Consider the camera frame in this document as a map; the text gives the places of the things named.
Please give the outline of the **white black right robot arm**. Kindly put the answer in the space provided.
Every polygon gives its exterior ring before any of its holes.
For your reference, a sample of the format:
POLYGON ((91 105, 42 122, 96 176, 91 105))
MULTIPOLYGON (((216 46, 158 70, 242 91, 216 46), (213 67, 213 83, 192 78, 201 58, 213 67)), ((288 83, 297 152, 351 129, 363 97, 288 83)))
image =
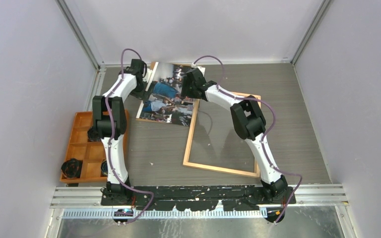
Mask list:
POLYGON ((291 200, 292 189, 279 171, 267 144, 266 119, 257 98, 239 96, 214 81, 206 81, 199 68, 186 72, 182 96, 202 99, 227 109, 231 113, 235 133, 248 144, 257 162, 264 199, 272 204, 291 200))

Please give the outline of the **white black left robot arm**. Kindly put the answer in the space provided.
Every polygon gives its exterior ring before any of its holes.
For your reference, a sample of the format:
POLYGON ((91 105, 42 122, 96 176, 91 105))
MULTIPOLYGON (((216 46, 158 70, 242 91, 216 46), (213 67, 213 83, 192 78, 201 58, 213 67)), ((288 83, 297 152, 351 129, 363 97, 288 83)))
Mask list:
POLYGON ((150 191, 131 187, 125 164, 124 138, 127 131, 125 99, 131 93, 144 91, 143 78, 146 63, 132 59, 130 66, 122 69, 114 85, 103 95, 92 100, 93 127, 103 143, 107 163, 107 183, 102 192, 102 205, 127 205, 137 193, 153 198, 150 191))

